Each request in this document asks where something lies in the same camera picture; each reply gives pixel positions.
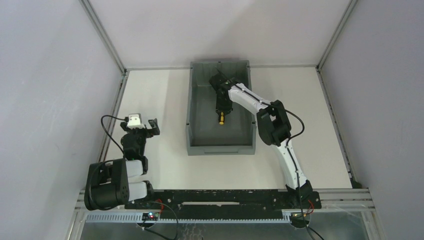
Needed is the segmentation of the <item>yellow black handled screwdriver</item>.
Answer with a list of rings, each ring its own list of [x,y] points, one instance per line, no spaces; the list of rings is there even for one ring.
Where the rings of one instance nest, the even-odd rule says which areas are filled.
[[[224,125],[225,124],[225,114],[224,114],[224,112],[221,112],[219,114],[219,124],[220,125]]]

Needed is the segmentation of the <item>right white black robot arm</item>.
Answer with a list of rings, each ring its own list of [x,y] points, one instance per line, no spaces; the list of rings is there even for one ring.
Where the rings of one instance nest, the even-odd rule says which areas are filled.
[[[291,204],[294,208],[302,208],[308,203],[313,188],[301,169],[291,143],[294,135],[291,134],[292,126],[288,118],[290,111],[281,101],[266,100],[235,78],[224,79],[216,75],[209,80],[209,84],[216,92],[215,111],[220,125],[225,123],[226,115],[233,110],[233,103],[255,115],[260,139],[275,150],[279,159]]]

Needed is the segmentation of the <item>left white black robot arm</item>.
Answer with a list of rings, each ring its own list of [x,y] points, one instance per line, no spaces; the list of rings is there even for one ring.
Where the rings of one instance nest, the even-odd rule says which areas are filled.
[[[120,123],[125,135],[120,139],[123,157],[89,166],[84,193],[84,204],[89,211],[107,211],[135,200],[150,201],[154,189],[148,180],[135,178],[148,172],[145,156],[147,139],[160,135],[158,120],[150,119],[150,127],[137,115]]]

